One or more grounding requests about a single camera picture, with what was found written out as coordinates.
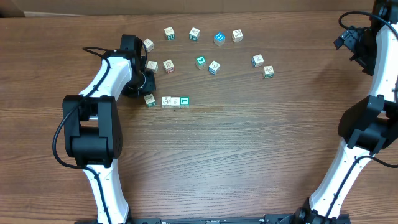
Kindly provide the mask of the wooden block with engraved drawing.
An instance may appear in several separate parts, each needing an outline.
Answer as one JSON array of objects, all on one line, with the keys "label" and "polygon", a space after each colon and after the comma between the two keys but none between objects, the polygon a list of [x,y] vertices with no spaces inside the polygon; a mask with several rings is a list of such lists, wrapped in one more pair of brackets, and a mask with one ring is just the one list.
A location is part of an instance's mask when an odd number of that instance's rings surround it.
[{"label": "wooden block with engraved drawing", "polygon": [[150,70],[150,71],[152,71],[154,73],[157,73],[158,69],[159,69],[158,63],[156,61],[150,61],[149,60],[146,63],[146,69]]}]

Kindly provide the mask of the blue X top block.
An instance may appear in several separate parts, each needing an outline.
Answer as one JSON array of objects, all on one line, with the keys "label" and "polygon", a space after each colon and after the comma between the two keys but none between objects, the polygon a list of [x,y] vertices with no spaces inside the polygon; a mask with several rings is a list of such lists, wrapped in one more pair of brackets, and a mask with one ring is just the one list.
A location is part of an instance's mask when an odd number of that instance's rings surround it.
[{"label": "blue X top block", "polygon": [[170,96],[163,96],[162,98],[161,98],[161,105],[162,105],[162,107],[163,107],[163,109],[166,109],[166,108],[171,108],[171,97]]}]

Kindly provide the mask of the wooden block with red print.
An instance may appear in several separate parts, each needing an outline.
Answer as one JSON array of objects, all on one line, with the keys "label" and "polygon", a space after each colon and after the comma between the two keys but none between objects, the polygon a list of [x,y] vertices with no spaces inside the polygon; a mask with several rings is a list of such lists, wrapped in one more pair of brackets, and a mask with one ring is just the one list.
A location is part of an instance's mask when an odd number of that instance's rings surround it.
[{"label": "wooden block with red print", "polygon": [[180,97],[171,97],[170,107],[180,108]]}]

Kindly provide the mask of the green 7 top block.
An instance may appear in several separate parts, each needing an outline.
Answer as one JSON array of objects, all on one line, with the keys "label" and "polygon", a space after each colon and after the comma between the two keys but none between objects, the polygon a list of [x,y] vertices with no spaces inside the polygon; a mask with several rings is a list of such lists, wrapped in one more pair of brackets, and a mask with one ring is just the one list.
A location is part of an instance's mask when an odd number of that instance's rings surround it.
[{"label": "green 7 top block", "polygon": [[188,96],[180,97],[180,107],[181,108],[189,108],[190,107],[190,98]]}]

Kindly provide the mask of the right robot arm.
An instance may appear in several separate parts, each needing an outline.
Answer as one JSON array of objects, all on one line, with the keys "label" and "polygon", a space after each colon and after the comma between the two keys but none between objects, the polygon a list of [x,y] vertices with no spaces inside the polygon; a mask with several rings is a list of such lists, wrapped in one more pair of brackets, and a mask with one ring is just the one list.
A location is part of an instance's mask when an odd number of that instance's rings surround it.
[{"label": "right robot arm", "polygon": [[320,186],[293,214],[264,215],[264,223],[349,223],[340,210],[355,180],[380,150],[397,139],[397,1],[377,0],[368,27],[345,26],[335,40],[372,76],[368,96],[340,119],[340,145]]}]

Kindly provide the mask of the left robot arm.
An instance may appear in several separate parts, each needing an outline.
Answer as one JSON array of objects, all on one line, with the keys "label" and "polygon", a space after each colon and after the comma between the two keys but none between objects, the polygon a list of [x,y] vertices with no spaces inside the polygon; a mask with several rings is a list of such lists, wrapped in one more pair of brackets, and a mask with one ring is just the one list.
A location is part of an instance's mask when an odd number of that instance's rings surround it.
[{"label": "left robot arm", "polygon": [[119,48],[84,47],[101,59],[93,81],[79,94],[63,99],[63,119],[54,139],[64,133],[65,150],[76,163],[71,168],[87,176],[98,217],[95,223],[132,223],[118,172],[123,134],[117,100],[121,95],[152,96],[155,76],[146,70],[147,49],[135,35],[124,34]]}]

